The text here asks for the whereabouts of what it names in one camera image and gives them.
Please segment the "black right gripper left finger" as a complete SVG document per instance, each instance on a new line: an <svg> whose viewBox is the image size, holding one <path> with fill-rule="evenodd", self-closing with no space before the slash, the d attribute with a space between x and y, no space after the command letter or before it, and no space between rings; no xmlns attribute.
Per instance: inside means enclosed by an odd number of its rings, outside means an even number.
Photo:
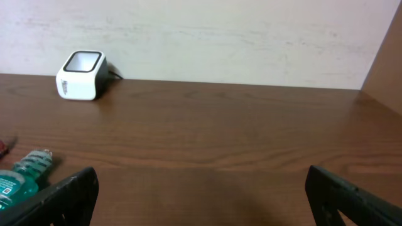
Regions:
<svg viewBox="0 0 402 226"><path fill-rule="evenodd" d="M95 169L84 168L1 212L1 225L90 225L99 193Z"/></svg>

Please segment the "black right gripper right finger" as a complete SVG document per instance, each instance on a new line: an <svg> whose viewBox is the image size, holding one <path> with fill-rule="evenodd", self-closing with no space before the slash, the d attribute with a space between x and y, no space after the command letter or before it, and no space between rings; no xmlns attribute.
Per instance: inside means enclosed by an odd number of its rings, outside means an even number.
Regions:
<svg viewBox="0 0 402 226"><path fill-rule="evenodd" d="M322 167L309 167L305 191L317 225L344 225L341 215L356 225L401 225L399 207Z"/></svg>

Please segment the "blue Listerine mouthwash bottle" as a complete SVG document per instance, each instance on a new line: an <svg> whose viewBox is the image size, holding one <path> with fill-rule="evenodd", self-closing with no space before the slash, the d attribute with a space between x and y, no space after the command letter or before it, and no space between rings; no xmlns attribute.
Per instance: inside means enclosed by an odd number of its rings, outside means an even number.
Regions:
<svg viewBox="0 0 402 226"><path fill-rule="evenodd" d="M32 150L15 162L11 170L1 170L1 211L38 192L37 179L52 166L52 156L49 149Z"/></svg>

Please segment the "orange red snack stick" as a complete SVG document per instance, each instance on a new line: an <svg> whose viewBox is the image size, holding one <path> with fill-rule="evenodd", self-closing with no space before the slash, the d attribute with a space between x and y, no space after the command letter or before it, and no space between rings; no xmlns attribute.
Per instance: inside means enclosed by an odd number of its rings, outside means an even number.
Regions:
<svg viewBox="0 0 402 226"><path fill-rule="evenodd" d="M0 141L0 158L9 153L9 147L4 141Z"/></svg>

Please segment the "white barcode scanner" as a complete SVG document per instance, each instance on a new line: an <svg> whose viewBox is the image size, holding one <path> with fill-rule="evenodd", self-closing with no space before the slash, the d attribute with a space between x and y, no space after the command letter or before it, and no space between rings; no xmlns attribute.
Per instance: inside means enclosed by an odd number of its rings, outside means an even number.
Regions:
<svg viewBox="0 0 402 226"><path fill-rule="evenodd" d="M101 51L73 52L56 75L57 91L67 100L95 100L106 87L109 70Z"/></svg>

